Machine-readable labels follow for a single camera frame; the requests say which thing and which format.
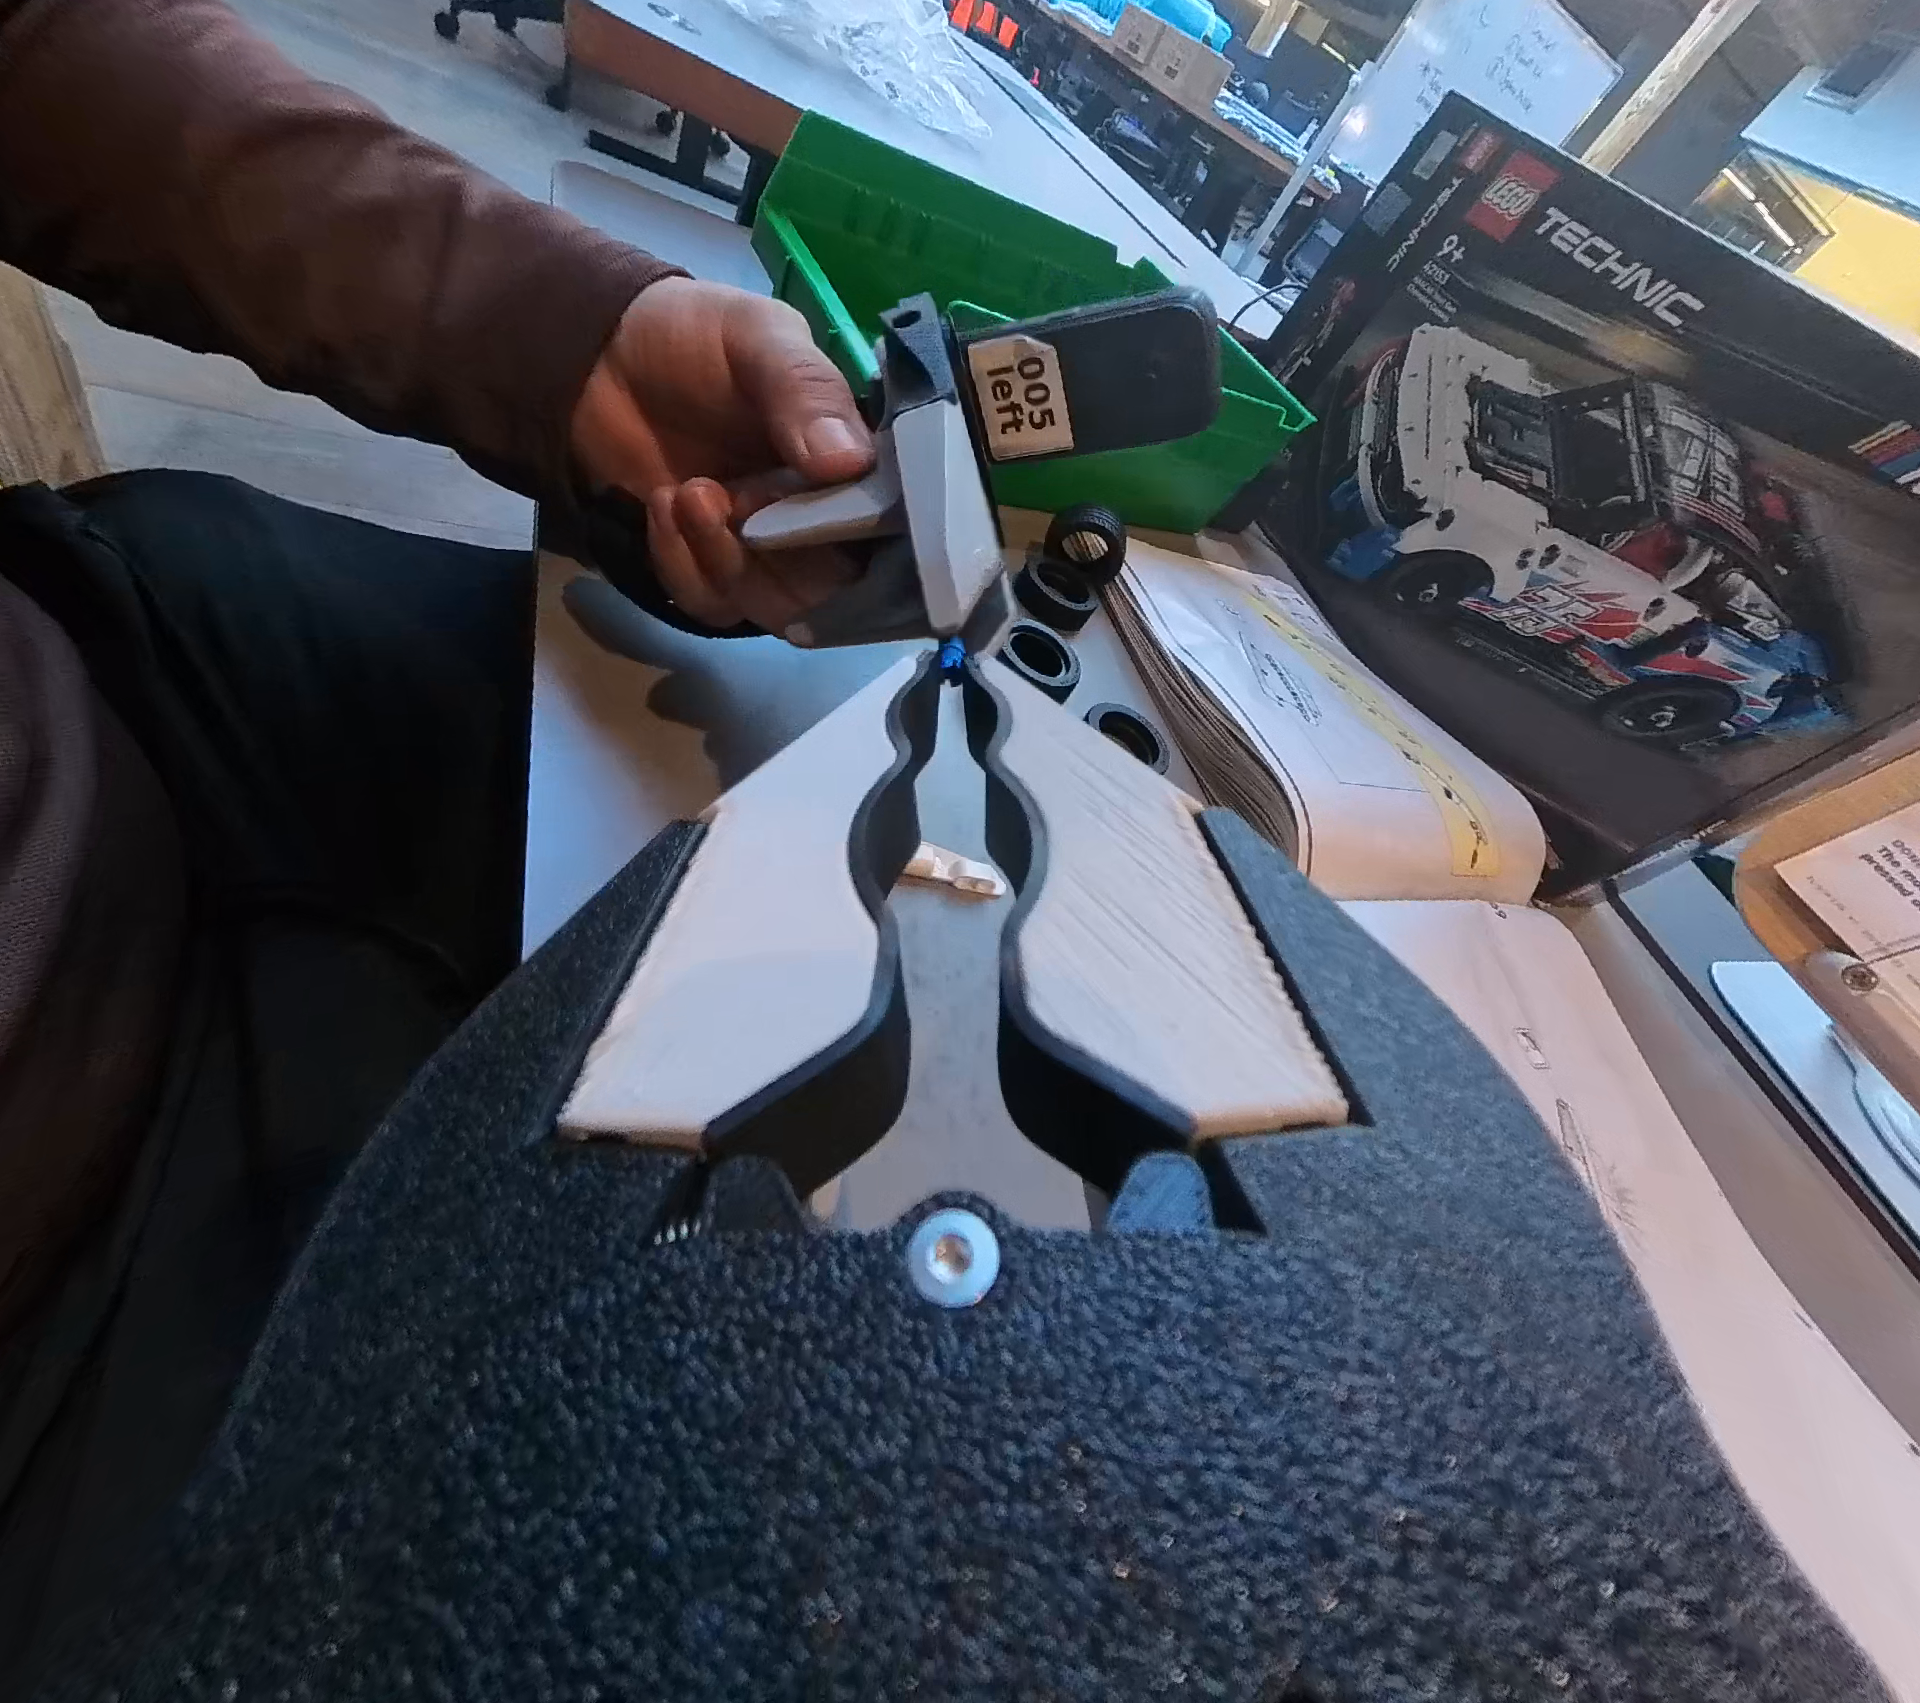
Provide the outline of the person's left hand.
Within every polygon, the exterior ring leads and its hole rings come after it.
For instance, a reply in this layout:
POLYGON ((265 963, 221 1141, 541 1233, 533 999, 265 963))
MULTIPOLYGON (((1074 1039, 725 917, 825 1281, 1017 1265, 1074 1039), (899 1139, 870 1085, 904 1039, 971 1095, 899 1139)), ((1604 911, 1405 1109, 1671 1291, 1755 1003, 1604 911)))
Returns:
POLYGON ((791 308, 677 276, 643 290, 573 404, 568 450, 589 502, 622 494, 654 590, 684 624, 813 645, 813 612, 849 586, 846 550, 760 552, 744 524, 852 484, 876 438, 791 308))

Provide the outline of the person's left forearm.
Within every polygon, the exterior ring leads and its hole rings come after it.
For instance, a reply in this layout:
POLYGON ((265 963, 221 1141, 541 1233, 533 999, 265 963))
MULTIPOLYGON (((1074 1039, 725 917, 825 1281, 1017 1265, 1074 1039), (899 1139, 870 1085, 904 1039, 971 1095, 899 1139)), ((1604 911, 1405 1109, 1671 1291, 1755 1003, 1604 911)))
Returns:
POLYGON ((223 0, 1 0, 3 262, 106 322, 438 442, 541 502, 662 484, 581 440, 670 276, 307 78, 223 0))

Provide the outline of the person's black garment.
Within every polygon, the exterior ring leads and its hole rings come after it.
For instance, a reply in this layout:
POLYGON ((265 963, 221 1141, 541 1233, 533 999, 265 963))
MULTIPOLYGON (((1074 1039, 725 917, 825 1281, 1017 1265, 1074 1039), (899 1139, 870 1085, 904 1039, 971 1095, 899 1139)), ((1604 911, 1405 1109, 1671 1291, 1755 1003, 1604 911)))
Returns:
POLYGON ((183 470, 1 518, 3 584, 146 755, 186 887, 156 1113, 3 1335, 26 1699, 164 1527, 329 1189, 516 961, 533 560, 183 470))

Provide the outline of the toy car set box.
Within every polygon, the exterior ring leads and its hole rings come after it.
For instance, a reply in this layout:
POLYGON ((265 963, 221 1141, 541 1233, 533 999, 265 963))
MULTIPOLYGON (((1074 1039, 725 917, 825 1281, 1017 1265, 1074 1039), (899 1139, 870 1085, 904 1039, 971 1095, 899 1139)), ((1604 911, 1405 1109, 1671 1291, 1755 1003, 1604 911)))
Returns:
POLYGON ((1916 352, 1449 92, 1264 350, 1268 516, 1563 899, 1916 723, 1916 352))

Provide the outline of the open instruction booklet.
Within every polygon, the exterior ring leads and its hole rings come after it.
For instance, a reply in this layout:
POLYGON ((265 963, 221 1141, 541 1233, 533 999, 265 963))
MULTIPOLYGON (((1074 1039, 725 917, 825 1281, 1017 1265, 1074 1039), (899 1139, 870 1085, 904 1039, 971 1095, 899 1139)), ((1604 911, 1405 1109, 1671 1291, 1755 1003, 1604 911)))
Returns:
POLYGON ((1916 1433, 1916 1109, 1734 919, 1668 871, 1535 903, 1524 795, 1375 677, 1282 568, 1138 540, 1105 612, 1184 775, 1292 855, 1524 1083, 1681 1331, 1734 1303, 1734 1231, 1916 1433))

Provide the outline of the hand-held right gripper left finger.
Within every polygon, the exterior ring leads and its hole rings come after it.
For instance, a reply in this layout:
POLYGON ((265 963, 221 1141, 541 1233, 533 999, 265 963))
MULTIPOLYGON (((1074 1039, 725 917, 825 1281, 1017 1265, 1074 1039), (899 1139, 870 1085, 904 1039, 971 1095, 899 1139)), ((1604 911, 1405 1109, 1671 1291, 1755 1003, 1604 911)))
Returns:
POLYGON ((921 843, 937 655, 898 659, 692 827, 555 1115, 707 1161, 854 1161, 899 1115, 890 895, 921 843))

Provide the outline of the whiteboard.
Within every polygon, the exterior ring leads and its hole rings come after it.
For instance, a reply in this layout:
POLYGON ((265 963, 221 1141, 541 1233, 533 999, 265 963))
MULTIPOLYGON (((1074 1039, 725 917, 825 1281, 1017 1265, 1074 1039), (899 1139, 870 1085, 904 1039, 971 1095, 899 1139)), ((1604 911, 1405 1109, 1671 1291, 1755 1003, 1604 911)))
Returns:
POLYGON ((1560 0, 1414 0, 1357 80, 1326 160, 1377 186, 1451 92, 1561 148, 1618 80, 1619 62, 1560 0))

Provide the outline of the wooden bench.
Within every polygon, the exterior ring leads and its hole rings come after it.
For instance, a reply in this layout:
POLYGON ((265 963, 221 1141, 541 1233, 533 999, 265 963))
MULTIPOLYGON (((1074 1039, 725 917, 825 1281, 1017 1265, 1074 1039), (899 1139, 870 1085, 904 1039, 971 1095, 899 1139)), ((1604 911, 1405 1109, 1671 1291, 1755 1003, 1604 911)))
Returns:
POLYGON ((1 488, 106 476, 78 364, 46 294, 1 268, 1 488))

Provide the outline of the person's brown-shirted torso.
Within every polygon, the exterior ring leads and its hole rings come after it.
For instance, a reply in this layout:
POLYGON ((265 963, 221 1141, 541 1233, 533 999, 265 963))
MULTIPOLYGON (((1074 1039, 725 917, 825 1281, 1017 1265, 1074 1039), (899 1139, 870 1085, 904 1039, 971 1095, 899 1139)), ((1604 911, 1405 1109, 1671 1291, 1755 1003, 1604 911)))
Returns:
POLYGON ((1 586, 1 1327, 118 1203, 186 919, 173 809, 60 626, 1 586))

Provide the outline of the printed paper sheet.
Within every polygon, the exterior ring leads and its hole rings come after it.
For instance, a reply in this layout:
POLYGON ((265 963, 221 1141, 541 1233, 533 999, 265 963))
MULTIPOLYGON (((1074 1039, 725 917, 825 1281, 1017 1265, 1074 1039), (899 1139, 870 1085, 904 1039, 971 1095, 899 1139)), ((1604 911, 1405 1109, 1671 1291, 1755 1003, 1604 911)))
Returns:
POLYGON ((1790 855, 1777 879, 1879 989, 1917 1013, 1917 803, 1790 855))

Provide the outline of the green plastic bin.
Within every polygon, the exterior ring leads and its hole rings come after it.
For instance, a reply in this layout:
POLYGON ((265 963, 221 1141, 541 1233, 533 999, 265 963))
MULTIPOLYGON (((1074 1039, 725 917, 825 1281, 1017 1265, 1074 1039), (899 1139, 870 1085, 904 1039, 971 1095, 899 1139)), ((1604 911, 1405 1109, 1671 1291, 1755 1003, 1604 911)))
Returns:
MULTIPOLYGON (((751 250, 773 296, 803 316, 856 390, 877 372, 883 312, 912 296, 978 330, 1173 284, 1156 262, 1123 262, 1093 234, 819 114, 799 118, 772 168, 751 250)), ((1099 506, 1180 536, 1224 530, 1234 498, 1288 462, 1314 414, 1228 334, 1217 352, 1208 430, 1160 448, 1010 464, 992 480, 996 502, 1048 514, 1099 506)))

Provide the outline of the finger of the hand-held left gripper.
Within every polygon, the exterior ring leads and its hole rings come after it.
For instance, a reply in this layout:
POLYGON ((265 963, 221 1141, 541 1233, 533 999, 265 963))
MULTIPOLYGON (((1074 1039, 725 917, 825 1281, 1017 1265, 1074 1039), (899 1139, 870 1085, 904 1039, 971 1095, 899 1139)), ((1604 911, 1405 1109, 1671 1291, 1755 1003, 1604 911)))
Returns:
POLYGON ((993 645, 1012 620, 993 502, 952 398, 899 412, 891 448, 927 634, 993 645))
POLYGON ((803 647, 944 641, 964 634, 968 604, 954 594, 947 572, 923 574, 910 536, 880 538, 846 552, 862 556, 864 566, 848 586, 803 614, 803 647))

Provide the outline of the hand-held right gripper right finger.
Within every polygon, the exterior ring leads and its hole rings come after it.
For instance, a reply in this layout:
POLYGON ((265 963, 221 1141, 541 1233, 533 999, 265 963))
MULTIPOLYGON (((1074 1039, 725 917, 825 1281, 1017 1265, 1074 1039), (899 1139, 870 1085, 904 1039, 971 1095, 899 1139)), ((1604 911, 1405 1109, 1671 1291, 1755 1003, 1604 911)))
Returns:
POLYGON ((964 671, 987 855, 1012 889, 997 1081, 1068 1167, 1341 1127, 1350 1099, 1204 809, 999 659, 964 671))

